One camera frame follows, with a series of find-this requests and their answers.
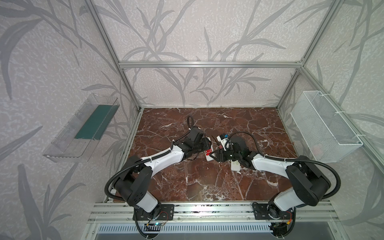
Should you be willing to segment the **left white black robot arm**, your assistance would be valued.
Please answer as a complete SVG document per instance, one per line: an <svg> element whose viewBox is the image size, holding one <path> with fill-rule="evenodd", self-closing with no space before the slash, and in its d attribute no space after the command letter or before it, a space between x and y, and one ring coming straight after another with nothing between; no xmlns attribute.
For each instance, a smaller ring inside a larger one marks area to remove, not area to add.
<svg viewBox="0 0 384 240"><path fill-rule="evenodd" d="M164 151L143 158L132 156L123 169L107 181L104 187L105 195L114 200L124 201L135 209L156 215L160 203L148 191L152 177L192 155L204 153L211 148L212 142L205 133L198 127L192 127Z"/></svg>

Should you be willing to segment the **red white remote control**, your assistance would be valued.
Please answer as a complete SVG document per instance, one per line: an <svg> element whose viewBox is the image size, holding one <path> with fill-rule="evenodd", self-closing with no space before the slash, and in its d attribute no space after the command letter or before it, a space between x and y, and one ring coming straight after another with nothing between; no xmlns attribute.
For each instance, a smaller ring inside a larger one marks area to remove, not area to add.
<svg viewBox="0 0 384 240"><path fill-rule="evenodd" d="M211 157L211 154L213 153L213 151L214 151L214 150L213 150L213 146L212 146L212 145L210 146L210 148L209 148L208 150L205 151L206 160L207 160L208 162L214 160L214 158Z"/></svg>

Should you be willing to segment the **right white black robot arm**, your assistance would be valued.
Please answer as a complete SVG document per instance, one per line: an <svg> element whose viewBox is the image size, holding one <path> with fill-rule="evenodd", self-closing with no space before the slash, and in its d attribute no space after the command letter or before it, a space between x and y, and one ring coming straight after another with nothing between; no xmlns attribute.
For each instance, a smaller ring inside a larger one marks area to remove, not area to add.
<svg viewBox="0 0 384 240"><path fill-rule="evenodd" d="M243 138L219 135L216 139L219 148L210 154L215 161L237 162L244 168L269 172L290 181L291 188L276 194L268 202L266 209L273 218L297 207L316 206L341 188L337 171L322 162L306 156L287 159L250 151Z"/></svg>

